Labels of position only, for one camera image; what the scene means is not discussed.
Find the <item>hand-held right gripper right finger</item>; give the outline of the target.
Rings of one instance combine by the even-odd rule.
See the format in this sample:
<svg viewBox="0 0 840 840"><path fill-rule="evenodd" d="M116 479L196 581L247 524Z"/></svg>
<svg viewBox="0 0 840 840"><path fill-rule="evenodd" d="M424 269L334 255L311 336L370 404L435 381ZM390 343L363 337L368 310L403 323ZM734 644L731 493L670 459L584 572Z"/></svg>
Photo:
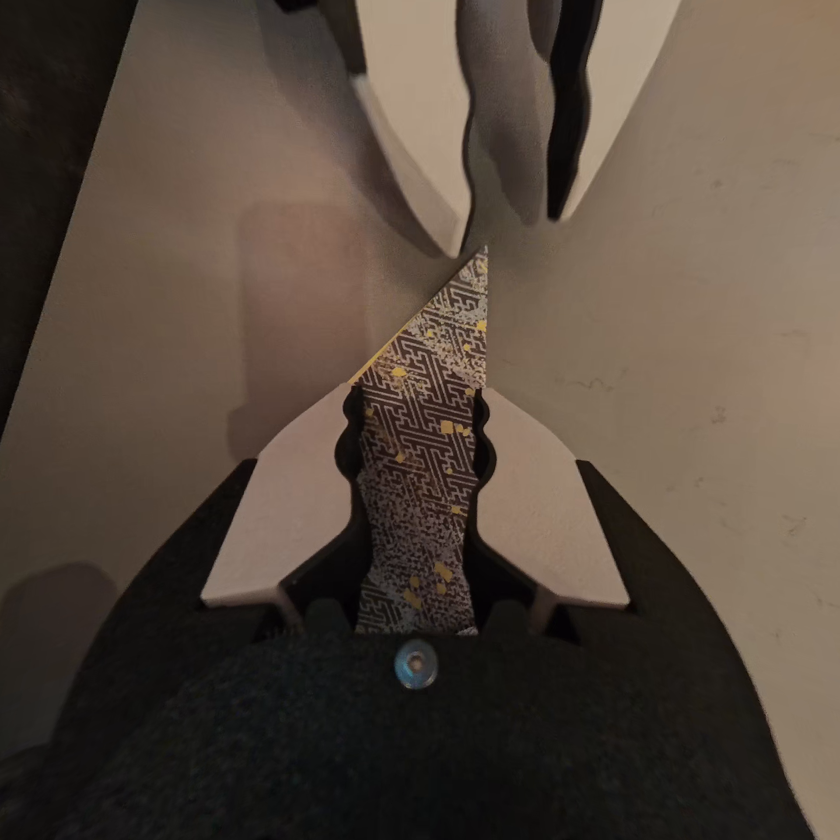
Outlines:
<svg viewBox="0 0 840 840"><path fill-rule="evenodd" d="M572 606L631 604L580 462L548 428L487 387L474 411L477 485L466 580L479 630L514 602L531 634L573 636Z"/></svg>

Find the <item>black patterned origami paper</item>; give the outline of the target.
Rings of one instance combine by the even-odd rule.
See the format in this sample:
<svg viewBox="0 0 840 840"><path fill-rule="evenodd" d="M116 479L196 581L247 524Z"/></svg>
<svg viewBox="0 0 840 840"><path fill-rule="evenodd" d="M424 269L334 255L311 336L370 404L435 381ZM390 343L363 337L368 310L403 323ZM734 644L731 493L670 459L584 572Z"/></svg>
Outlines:
<svg viewBox="0 0 840 840"><path fill-rule="evenodd" d="M359 634L467 634L463 572L475 399L487 381L488 247L354 380L364 397L358 478L371 525Z"/></svg>

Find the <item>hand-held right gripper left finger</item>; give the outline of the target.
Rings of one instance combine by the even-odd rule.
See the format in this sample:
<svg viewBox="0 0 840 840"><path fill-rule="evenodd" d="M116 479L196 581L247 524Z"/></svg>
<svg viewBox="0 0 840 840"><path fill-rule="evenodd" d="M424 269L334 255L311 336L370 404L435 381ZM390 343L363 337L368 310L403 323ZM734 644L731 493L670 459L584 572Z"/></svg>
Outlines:
<svg viewBox="0 0 840 840"><path fill-rule="evenodd" d="M362 431L362 388L341 384L264 447L202 590L206 607L273 606L290 627L333 599L356 624Z"/></svg>

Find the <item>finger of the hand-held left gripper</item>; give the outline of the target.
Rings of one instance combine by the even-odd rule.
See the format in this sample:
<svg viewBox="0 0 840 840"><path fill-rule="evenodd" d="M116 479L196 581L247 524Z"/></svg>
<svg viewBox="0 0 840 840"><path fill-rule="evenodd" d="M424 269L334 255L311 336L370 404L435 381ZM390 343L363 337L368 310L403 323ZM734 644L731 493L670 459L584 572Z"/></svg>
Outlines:
<svg viewBox="0 0 840 840"><path fill-rule="evenodd" d="M449 258L466 240L474 196L466 170L471 96L456 1L361 1L364 69L353 89L416 220Z"/></svg>
<svg viewBox="0 0 840 840"><path fill-rule="evenodd" d="M547 215L570 219L665 43L680 1L562 1L549 55Z"/></svg>

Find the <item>person's dark trousers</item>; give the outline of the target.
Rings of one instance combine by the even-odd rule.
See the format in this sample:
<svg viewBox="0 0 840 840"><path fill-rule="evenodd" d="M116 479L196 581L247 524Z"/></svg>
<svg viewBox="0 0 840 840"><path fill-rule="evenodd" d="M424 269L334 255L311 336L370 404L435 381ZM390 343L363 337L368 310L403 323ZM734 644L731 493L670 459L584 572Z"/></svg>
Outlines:
<svg viewBox="0 0 840 840"><path fill-rule="evenodd" d="M1 2L1 430L136 1Z"/></svg>

